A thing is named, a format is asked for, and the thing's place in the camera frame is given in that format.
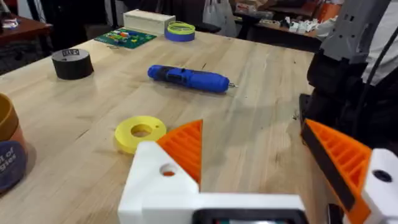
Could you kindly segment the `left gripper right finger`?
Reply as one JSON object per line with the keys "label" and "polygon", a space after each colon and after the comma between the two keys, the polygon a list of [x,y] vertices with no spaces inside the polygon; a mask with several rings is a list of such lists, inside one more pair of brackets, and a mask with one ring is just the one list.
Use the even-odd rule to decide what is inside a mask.
{"label": "left gripper right finger", "polygon": [[397,223],[397,155],[364,145],[317,121],[303,122],[301,137],[350,224]]}

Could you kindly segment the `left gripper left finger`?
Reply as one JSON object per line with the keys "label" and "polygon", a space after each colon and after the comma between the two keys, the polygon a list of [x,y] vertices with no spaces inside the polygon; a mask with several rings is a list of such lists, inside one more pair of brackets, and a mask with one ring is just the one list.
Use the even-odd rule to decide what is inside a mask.
{"label": "left gripper left finger", "polygon": [[190,223],[183,199],[199,194],[202,120],[138,144],[118,207],[120,223]]}

